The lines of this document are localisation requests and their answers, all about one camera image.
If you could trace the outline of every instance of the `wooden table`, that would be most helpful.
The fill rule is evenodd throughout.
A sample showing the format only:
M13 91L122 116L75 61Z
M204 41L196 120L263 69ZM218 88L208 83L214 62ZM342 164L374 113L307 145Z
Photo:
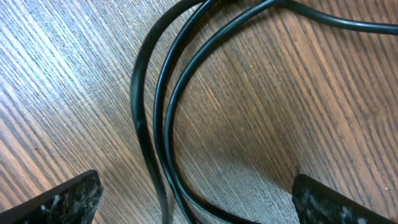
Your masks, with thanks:
M160 223L129 83L144 37L175 2L0 2L1 211L96 169L105 187L96 223ZM197 26L175 73L256 2L217 5ZM302 2L336 16L398 24L396 0ZM159 69L192 11L165 32L150 61L150 126ZM298 223L289 192L300 172L394 219L398 37L334 29L271 9L198 69L174 131L185 178L227 211L261 223ZM173 218L186 223L179 208Z

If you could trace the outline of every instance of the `thin black cable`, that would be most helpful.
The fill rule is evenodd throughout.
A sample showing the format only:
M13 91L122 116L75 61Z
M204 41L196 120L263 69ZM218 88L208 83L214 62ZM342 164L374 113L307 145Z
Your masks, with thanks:
M192 7L194 4L197 4L202 1L190 1L183 0L177 3L173 8L171 8L166 14L164 14L152 28L152 30L148 33L141 49L139 55L137 56L137 61L134 66L133 77L131 82L131 107L133 113L134 124L136 125L137 136L139 138L139 142L141 145L142 153L146 160L147 167L150 172L150 176L154 182L159 201L162 207L162 216L164 223L168 222L168 204L165 206L165 201L167 202L167 197L165 195L164 185L162 183L162 179L160 176L159 166L156 163L155 155L152 149L152 145L149 139L149 132L146 125L146 118L144 112L144 102L143 102L143 94L144 94L144 77L146 68L148 65L149 57L154 49L154 45L159 39L161 33L163 33L164 29L183 11L187 10L189 7ZM291 0L269 0L265 1L262 4L277 4L282 7L286 7L291 11L294 11L298 14L306 16L315 21L327 24L329 26L334 26L342 29L356 30L361 32L373 32L380 34L393 34L398 35L398 26L392 24L377 24L372 22L361 22L361 21L352 21L347 19L342 19L339 17L331 16L325 14L323 12L311 9L303 4L300 4ZM172 127L175 116L175 109L177 108L177 103L179 98L182 95L186 85L189 82L189 79L193 76L195 70L200 66L200 64L206 59L208 54L211 53L214 47L216 47L216 43L221 39L225 38L233 29L235 29L238 25L240 25L245 20L249 19L251 16L246 14L251 11L252 13L256 10L259 10L258 6L254 6L252 9L242 13L239 17L232 20L230 23L225 25L222 29L220 29L213 37L211 37L204 46L195 54L195 56L191 59L187 67L185 68L182 76L178 80L176 87L172 93L172 97L170 99L170 104L167 108L166 120L165 120L165 139L164 144L159 143L163 139L163 135L161 132L162 128L162 110L163 110L163 100L164 100L164 91L166 88L165 82L167 81L167 77L169 77L171 73L171 64L174 63L174 60L177 59L176 54L180 50L180 45L182 43L182 36L177 36L176 41L174 42L172 48L169 51L167 59L162 68L162 72L160 76L163 77L159 80L157 85L157 92L155 96L155 106L154 106L154 130L156 129L155 135L155 143L157 144L157 151L159 154L159 159L162 163L162 167L164 168L165 174L169 181L169 184L175 187L174 194L177 197L180 197L178 192L182 192L189 200L191 200L195 205L202 208L204 211L208 212L210 215L213 215L220 220L226 221L228 223L252 223L245 219L239 218L235 215L232 215L212 204L203 200L199 196L195 195L195 193L188 188L186 183L183 181L180 173L177 169L177 163L174 159L174 151L172 145ZM187 21L187 24L183 27L183 30L180 32L182 35L186 35L191 26L194 25L192 17ZM166 158L164 158L163 148L166 149ZM188 217L188 221L193 223L195 217L192 215L192 218Z

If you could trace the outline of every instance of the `black wire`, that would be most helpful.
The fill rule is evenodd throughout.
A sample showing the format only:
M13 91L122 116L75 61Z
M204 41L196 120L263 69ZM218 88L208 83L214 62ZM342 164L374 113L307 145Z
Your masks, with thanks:
M165 193L165 187L162 182L160 175L159 166L157 165L154 150L149 138L149 131L146 123L145 111L144 111L144 78L146 69L149 63L150 55L155 47L157 40L163 31L169 26L169 24L178 17L181 13L186 11L188 8L203 2L204 0L182 0L168 10L153 26L151 31L148 33L142 47L137 56L136 63L134 65L132 81L131 81L131 109L134 124L136 126L137 137L140 142L141 150L144 155L146 165L149 169L150 176L154 182L155 189L159 198L160 206L162 209L163 223L169 222L169 206L167 203L167 195ZM342 19L339 17L331 16L323 12L311 9L303 4L300 4L291 0L268 0L264 1L257 6L245 11L237 18L226 24L217 33L215 33L194 55L187 67L183 71L179 78L176 87L170 98L170 103L167 108L164 136L162 133L162 111L164 107L165 90L167 87L167 79L172 73L172 65L178 59L177 54L182 49L183 41L186 39L188 33L192 30L193 26L197 23L199 18L209 8L214 5L216 0L207 0L203 3L188 19L187 23L183 26L179 32L174 43L172 44L169 53L165 59L162 71L160 73L159 81L157 84L155 94L155 105L154 105L154 139L156 149L159 155L160 163L164 169L166 178L172 188L172 191L176 197L178 204L189 223L198 222L190 210L186 201L182 197L181 193L184 194L194 205L200 207L210 215L228 223L253 223L243 218L239 218L233 214L230 214L201 197L197 196L188 185L182 179L181 173L177 169L177 163L174 159L173 150L173 121L175 116L175 110L178 105L185 87L188 85L189 79L193 76L195 70L200 64L206 59L206 57L214 50L217 43L229 35L237 26L241 25L244 21L250 19L252 16L260 13L261 11L278 4L281 7L285 7L294 11L298 14L306 16L315 21L327 24L329 26L338 27L342 29L355 30L361 32L373 32L380 34L393 34L398 35L398 26L392 24L377 24L372 22L361 22Z

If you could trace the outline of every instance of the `scuffed black gripper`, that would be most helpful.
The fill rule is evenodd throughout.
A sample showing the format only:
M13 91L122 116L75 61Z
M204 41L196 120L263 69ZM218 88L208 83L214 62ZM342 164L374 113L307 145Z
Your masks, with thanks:
M394 224L304 174L296 176L292 193L301 224Z
M103 187L97 171L89 170L0 214L2 224L91 223Z

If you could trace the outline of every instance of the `black cable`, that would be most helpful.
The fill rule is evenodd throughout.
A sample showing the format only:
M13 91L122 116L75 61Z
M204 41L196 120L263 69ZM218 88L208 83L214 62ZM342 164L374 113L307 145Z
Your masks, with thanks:
M152 181L154 182L155 189L162 207L163 223L169 222L169 208L167 203L167 196L165 194L164 185L161 179L159 166L156 163L152 144L149 139L149 131L146 124L145 111L144 111L144 77L146 68L149 62L150 55L154 49L154 46L159 39L161 33L166 27L183 11L187 10L199 2L199 0L182 0L167 11L154 25L151 31L148 33L140 52L137 56L136 64L134 65L132 82L131 82L131 109L133 114L134 124L136 126L137 136L139 138L142 153L144 155L145 162L150 172ZM339 17L331 16L320 11L311 9L303 4L300 4L291 0L268 0L260 3L257 6L245 11L237 18L233 19L217 33L215 33L201 49L195 54L195 56L188 63L187 67L183 71L181 77L178 80L176 87L172 93L169 106L167 108L164 137L162 133L162 111L164 107L165 89L167 86L167 79L172 73L172 65L178 59L177 54L181 51L182 43L186 39L188 33L192 27L196 24L199 18L214 4L216 0L207 0L203 3L189 18L187 23L183 26L182 30L176 37L172 44L167 58L162 67L160 78L157 84L157 90L155 94L155 105L154 105L154 138L155 145L159 155L160 163L164 169L166 178L176 196L176 200L183 210L184 215L190 223L197 222L194 214L189 209L188 205L181 196L184 194L193 204L200 207L210 215L223 220L228 223L252 223L243 218L239 218L232 215L212 204L203 200L197 196L188 185L183 181L180 172L177 169L177 163L174 159L173 150L173 121L175 116L175 110L177 108L178 100L181 97L185 87L187 86L189 79L193 76L195 70L200 64L206 59L208 54L214 50L217 43L229 35L237 26L242 24L244 21L250 19L252 16L260 13L261 11L278 4L281 7L285 7L294 11L298 14L306 16L315 21L334 26L342 29L356 30L361 32L373 32L380 34L393 34L398 35L398 26L391 24L377 24L371 22L352 21L342 19Z

